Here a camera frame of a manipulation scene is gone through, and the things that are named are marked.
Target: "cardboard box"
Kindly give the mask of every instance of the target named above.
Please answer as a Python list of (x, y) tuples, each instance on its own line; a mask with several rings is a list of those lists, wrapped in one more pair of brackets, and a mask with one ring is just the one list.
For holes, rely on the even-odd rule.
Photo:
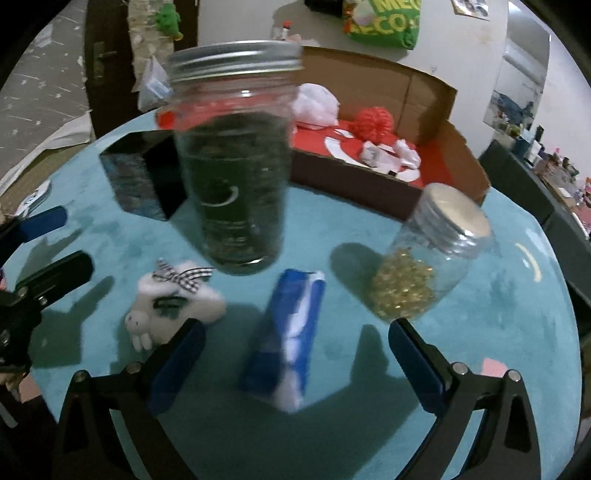
[[(491, 184), (448, 120), (456, 90), (427, 73), (359, 53), (305, 47), (303, 63), (296, 82), (328, 88), (340, 102), (340, 119), (352, 121), (362, 108), (385, 107), (394, 117), (395, 133), (419, 148), (436, 147), (448, 183), (482, 204)], [(401, 220), (421, 196), (421, 189), (393, 176), (303, 150), (294, 150), (291, 179)]]

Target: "checkered ribbon bow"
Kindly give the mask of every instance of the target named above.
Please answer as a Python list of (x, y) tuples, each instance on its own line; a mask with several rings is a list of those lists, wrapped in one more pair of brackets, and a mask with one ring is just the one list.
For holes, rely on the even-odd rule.
[(197, 293), (197, 290), (199, 290), (199, 279), (207, 281), (213, 274), (212, 268), (191, 268), (184, 272), (177, 272), (170, 264), (162, 259), (158, 260), (156, 265), (158, 266), (158, 270), (152, 273), (154, 280), (171, 281), (191, 293)]

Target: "silver metal lid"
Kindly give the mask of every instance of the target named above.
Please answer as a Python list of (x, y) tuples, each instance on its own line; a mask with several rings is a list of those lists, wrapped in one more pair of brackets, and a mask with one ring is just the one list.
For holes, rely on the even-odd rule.
[(491, 236), (482, 209), (449, 185), (430, 183), (411, 216), (429, 240), (447, 254), (476, 258)]
[(167, 62), (170, 83), (229, 75), (300, 70), (301, 45), (290, 41), (255, 40), (187, 48)]

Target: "teal velvet tablecloth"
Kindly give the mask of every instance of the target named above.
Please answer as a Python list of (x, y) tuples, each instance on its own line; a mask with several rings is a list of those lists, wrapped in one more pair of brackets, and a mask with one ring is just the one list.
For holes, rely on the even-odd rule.
[[(140, 358), (122, 319), (138, 279), (154, 269), (154, 261), (206, 264), (191, 242), (194, 213), (188, 203), (170, 222), (125, 213), (100, 166), (98, 154), (117, 138), (153, 128), (151, 115), (144, 115), (58, 171), (43, 209), (64, 205), (67, 226), (22, 246), (7, 263), (14, 287), (18, 278), (78, 249), (95, 262), (92, 281), (47, 309), (31, 342), (33, 376), (56, 417), (75, 371), (105, 375)], [(554, 479), (573, 453), (579, 421), (573, 309), (534, 218), (495, 190), (483, 208), (494, 242), (415, 327), (448, 360), (463, 361), (475, 372), (492, 358), (522, 373), (540, 438), (543, 479)], [(390, 480), (408, 462), (434, 417), (418, 405), (389, 351), (388, 325), (366, 308), (363, 294), (399, 227), (351, 203), (292, 187), (279, 260), (250, 277), (214, 274), (211, 285), (225, 295), (228, 314), (208, 329), (202, 358), (173, 408), (160, 416), (200, 479)], [(322, 270), (327, 280), (306, 407), (292, 416), (236, 389), (261, 312), (288, 267)], [(479, 419), (475, 413), (445, 478), (459, 472)], [(125, 432), (119, 432), (135, 472), (147, 478)]]

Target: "small glass jar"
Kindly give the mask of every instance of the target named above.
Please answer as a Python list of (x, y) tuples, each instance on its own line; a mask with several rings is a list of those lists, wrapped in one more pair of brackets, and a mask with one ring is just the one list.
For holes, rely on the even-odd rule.
[(464, 278), (491, 237), (482, 209), (459, 190), (429, 184), (372, 283), (374, 312), (416, 319)]
[(241, 41), (173, 54), (175, 140), (204, 253), (221, 269), (270, 265), (283, 240), (301, 46)]

